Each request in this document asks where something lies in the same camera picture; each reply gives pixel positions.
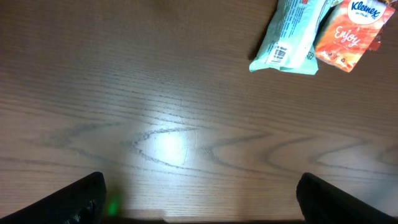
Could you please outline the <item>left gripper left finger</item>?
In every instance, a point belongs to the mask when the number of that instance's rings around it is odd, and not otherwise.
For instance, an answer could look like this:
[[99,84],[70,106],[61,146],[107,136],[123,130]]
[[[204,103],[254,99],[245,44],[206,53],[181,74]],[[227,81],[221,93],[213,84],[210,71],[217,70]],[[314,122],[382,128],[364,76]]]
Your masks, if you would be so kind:
[[1,218],[1,224],[101,223],[106,185],[101,172],[56,191],[26,208]]

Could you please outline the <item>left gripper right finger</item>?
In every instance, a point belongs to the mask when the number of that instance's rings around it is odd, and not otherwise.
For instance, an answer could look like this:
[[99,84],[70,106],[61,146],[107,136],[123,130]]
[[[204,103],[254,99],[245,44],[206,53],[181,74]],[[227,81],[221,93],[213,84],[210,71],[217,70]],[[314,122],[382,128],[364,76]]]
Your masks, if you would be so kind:
[[296,198],[306,223],[397,224],[392,217],[352,195],[306,172],[296,189]]

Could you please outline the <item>mint green snack packet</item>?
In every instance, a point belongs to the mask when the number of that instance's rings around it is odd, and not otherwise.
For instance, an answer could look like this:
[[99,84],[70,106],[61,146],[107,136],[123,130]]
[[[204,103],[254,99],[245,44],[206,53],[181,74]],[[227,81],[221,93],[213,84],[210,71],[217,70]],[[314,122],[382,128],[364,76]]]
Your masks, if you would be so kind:
[[279,0],[249,71],[273,68],[315,75],[315,37],[328,11],[339,3],[341,0]]

